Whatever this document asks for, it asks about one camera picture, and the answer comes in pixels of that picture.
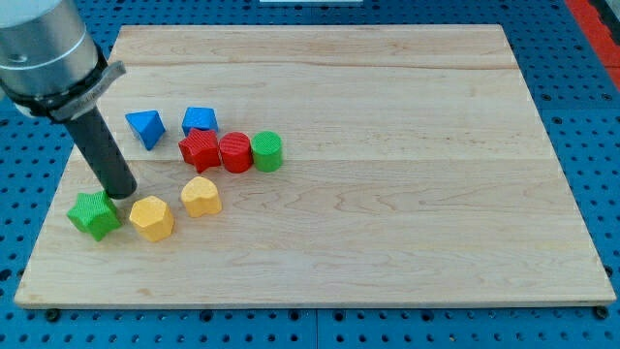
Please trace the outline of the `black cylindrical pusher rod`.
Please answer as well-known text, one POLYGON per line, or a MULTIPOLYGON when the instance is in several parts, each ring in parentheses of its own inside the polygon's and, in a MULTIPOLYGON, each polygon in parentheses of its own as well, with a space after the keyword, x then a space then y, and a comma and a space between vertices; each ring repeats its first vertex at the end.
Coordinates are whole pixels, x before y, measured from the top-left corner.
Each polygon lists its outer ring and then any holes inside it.
POLYGON ((110 198, 126 199, 136 191, 137 181, 97 108, 64 126, 110 198))

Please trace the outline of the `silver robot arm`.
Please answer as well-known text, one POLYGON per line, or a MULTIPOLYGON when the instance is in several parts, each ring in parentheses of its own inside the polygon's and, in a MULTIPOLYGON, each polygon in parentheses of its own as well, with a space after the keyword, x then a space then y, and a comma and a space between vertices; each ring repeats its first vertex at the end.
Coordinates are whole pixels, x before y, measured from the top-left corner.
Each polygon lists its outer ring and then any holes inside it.
POLYGON ((109 197, 137 182, 97 101, 126 73, 109 63, 71 0, 1 0, 1 89, 19 110, 61 124, 109 197))

